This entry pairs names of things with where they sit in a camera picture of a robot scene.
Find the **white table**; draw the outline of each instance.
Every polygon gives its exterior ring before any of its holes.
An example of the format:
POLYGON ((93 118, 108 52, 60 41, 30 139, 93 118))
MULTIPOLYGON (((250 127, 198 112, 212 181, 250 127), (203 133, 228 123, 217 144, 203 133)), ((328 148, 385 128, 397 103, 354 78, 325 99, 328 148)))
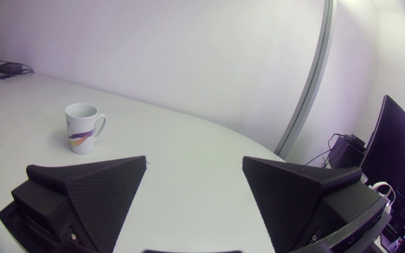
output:
MULTIPOLYGON (((0 211, 29 164, 138 155, 148 169, 114 252, 274 251, 242 171, 245 155, 282 161, 268 149, 206 120, 38 74, 0 80, 0 211), (66 137, 64 109, 77 102, 108 118, 86 155, 74 154, 66 137)), ((1 221, 0 252, 22 252, 1 221)))

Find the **black box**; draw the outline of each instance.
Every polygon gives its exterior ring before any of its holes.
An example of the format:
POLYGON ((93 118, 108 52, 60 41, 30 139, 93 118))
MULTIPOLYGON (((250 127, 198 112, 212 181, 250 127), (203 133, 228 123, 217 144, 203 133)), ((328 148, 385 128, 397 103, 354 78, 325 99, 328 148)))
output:
POLYGON ((23 66, 19 63, 5 63, 0 65, 0 73, 5 75, 19 74, 23 72, 23 66))

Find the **electronic device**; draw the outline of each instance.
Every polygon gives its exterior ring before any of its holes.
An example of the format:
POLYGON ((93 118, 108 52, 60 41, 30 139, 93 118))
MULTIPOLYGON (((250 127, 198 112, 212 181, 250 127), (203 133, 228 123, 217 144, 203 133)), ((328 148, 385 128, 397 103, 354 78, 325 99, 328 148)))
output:
POLYGON ((23 72, 23 65, 19 63, 5 63, 0 65, 0 73, 14 75, 23 72))
POLYGON ((379 223, 367 234, 362 252, 390 219, 383 214, 387 200, 360 183, 360 168, 332 170, 244 157, 243 172, 276 253, 311 252, 323 242, 333 252, 344 252, 379 223), (381 215, 388 219, 379 222, 381 215))
POLYGON ((364 145, 365 142, 355 135, 339 136, 328 155, 331 168, 358 167, 364 157, 364 145))
POLYGON ((32 253, 110 253, 143 174, 146 157, 46 168, 29 165, 0 219, 32 253))
POLYGON ((387 182, 405 194, 405 111, 385 95, 360 165, 368 184, 387 182))

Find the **black monitor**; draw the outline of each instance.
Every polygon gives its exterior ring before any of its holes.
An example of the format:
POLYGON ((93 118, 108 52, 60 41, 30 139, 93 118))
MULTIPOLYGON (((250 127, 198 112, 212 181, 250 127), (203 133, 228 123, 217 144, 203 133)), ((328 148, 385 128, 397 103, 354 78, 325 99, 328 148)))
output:
POLYGON ((405 111, 389 95, 360 167, 369 184, 384 181, 405 194, 405 111))
POLYGON ((28 252, 110 253, 146 170, 144 156, 29 165, 0 219, 28 252))

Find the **white cable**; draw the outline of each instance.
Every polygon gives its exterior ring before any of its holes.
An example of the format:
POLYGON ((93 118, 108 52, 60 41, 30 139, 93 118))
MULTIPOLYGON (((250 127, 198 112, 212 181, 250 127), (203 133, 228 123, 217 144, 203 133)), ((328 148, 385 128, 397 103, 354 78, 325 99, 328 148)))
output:
POLYGON ((392 205, 393 205, 393 202, 395 202, 395 199, 396 199, 395 191, 393 190, 393 187, 392 187, 391 185, 389 185, 387 182, 378 182, 378 183, 376 183, 376 184, 373 184, 373 186, 371 187, 371 189, 372 189, 373 191, 376 191, 376 192, 378 192, 379 194, 381 194, 382 197, 385 197, 387 200, 389 200, 388 197, 389 197, 389 195, 393 192, 394 197, 393 197, 393 200, 389 203, 389 206, 392 206, 392 205), (388 187, 389 187, 389 190, 388 190, 387 194, 381 194, 380 192, 377 191, 377 189, 378 189, 379 187, 381 187, 381 186, 388 186, 388 187))

